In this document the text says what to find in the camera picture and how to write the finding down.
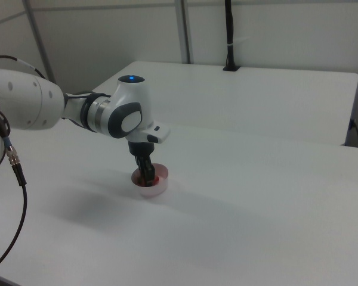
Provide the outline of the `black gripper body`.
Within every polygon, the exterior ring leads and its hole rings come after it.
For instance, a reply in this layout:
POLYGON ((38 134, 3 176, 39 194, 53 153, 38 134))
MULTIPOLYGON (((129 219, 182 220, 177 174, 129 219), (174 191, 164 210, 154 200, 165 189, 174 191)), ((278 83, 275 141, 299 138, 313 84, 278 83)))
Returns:
POLYGON ((129 142, 128 147, 130 153, 134 157, 150 157, 151 153, 154 152, 154 143, 150 142, 129 142))

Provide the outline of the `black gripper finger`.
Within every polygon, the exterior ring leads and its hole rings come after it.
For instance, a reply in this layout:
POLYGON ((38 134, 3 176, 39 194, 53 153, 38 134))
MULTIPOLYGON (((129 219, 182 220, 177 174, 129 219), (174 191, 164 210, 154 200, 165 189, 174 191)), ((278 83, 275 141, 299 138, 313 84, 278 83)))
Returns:
POLYGON ((143 158, 143 178, 146 187, 153 186, 155 181, 155 167, 149 156, 143 158))
POLYGON ((144 157, 136 156, 135 157, 139 175, 137 176, 137 183, 139 186, 146 186, 146 172, 145 172, 145 162, 144 157))

